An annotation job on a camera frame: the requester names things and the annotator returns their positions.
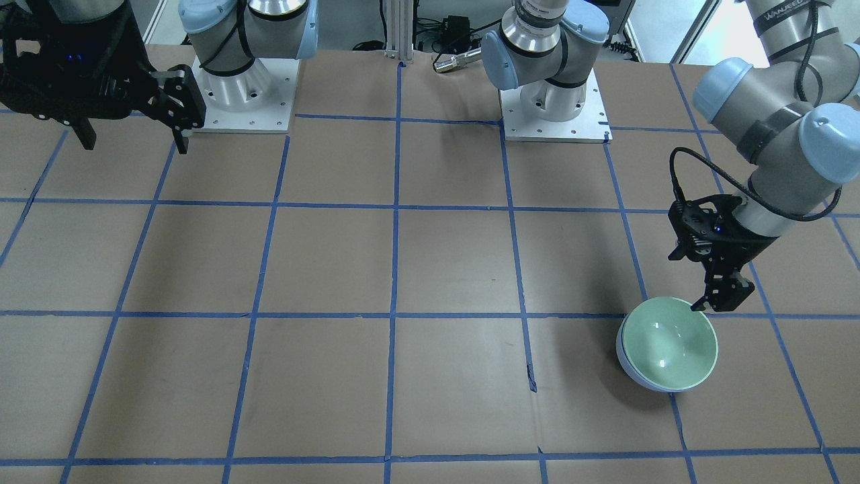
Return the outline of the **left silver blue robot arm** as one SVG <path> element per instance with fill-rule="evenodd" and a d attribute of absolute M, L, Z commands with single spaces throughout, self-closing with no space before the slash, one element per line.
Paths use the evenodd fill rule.
<path fill-rule="evenodd" d="M 794 223 L 826 216 L 815 208 L 858 176 L 858 43 L 845 43 L 830 1 L 749 1 L 753 27 L 768 56 L 756 68 L 724 59 L 697 84 L 692 102 L 746 162 L 734 195 L 692 201 L 669 173 L 675 201 L 669 220 L 677 237 L 670 260 L 699 261 L 703 296 L 692 311 L 733 311 L 755 291 L 743 267 Z M 520 89 L 532 112 L 550 122 L 577 116 L 587 77 L 608 37 L 608 19 L 585 1 L 515 1 L 499 28 L 481 42 L 486 76 L 500 91 Z"/>

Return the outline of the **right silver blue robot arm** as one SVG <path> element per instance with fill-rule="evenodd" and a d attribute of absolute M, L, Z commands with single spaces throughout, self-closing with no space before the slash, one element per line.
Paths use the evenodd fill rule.
<path fill-rule="evenodd" d="M 56 120 L 91 150 L 91 119 L 140 112 L 170 129 L 179 153 L 186 132 L 203 128 L 207 100 L 222 108 L 224 86 L 250 74 L 243 104 L 269 89 L 265 58 L 316 53 L 314 1 L 181 1 L 182 28 L 203 79 L 190 65 L 160 71 L 151 63 L 129 1 L 3 1 L 2 104 L 38 120 Z"/>

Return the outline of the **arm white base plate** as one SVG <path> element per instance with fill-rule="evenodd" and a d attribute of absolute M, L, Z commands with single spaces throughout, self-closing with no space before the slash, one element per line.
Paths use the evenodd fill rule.
<path fill-rule="evenodd" d="M 219 77 L 191 68 L 206 102 L 205 122 L 196 132 L 212 134 L 287 134 L 302 61 L 256 59 L 244 73 Z"/>
<path fill-rule="evenodd" d="M 500 91 L 499 98 L 507 140 L 604 143 L 612 139 L 594 70 L 578 87 L 543 80 Z"/>

